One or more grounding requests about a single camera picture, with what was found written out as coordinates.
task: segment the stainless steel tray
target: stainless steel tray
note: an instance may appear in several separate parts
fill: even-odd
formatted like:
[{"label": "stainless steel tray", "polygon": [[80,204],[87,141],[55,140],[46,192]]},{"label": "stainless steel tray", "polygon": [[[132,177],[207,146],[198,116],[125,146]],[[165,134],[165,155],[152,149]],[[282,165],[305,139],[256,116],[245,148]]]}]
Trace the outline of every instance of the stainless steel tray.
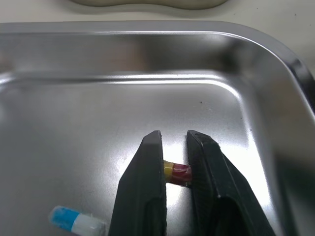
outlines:
[{"label": "stainless steel tray", "polygon": [[[314,80],[278,41],[223,22],[2,24],[0,55],[1,236],[69,235],[48,223],[57,205],[110,223],[119,178],[157,129],[178,163],[188,129],[211,135],[276,234],[289,228],[275,157],[313,161]],[[168,235],[193,235],[190,191],[167,184],[167,207]]]}]

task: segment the white table surface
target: white table surface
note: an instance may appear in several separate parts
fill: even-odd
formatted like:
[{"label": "white table surface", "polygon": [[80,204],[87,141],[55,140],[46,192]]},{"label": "white table surface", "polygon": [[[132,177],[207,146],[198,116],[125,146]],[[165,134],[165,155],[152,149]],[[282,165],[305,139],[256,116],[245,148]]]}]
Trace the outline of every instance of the white table surface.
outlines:
[{"label": "white table surface", "polygon": [[315,0],[229,0],[206,10],[134,4],[88,7],[69,0],[1,0],[0,23],[120,20],[216,20],[267,33],[315,74]]}]

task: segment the yellow capsule band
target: yellow capsule band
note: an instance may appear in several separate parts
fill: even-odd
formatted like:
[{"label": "yellow capsule band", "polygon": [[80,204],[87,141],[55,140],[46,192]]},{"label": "yellow capsule band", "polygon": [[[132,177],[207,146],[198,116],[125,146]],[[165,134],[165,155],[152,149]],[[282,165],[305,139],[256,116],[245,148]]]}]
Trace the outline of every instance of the yellow capsule band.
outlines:
[{"label": "yellow capsule band", "polygon": [[169,182],[172,179],[174,163],[164,161],[164,174],[166,182]]}]

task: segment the metal tray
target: metal tray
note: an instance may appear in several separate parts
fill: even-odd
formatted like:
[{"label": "metal tray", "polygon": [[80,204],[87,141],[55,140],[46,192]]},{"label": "metal tray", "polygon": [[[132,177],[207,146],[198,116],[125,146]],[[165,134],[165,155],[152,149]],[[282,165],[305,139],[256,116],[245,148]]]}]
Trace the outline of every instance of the metal tray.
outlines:
[{"label": "metal tray", "polygon": [[[69,235],[48,223],[57,205],[109,224],[157,129],[178,163],[187,130],[211,135],[290,234],[275,160],[312,161],[314,80],[283,44],[223,22],[24,23],[0,25],[0,55],[1,236]],[[168,235],[194,235],[190,191],[167,184],[167,207]]]}]

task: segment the blue and white capsule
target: blue and white capsule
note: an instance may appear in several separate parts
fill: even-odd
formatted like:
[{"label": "blue and white capsule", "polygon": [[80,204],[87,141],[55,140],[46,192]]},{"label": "blue and white capsule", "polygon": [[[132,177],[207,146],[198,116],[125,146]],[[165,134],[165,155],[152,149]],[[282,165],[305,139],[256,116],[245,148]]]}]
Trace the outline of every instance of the blue and white capsule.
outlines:
[{"label": "blue and white capsule", "polygon": [[63,206],[57,206],[50,212],[49,221],[61,229],[80,236],[105,235],[105,223],[103,221]]}]

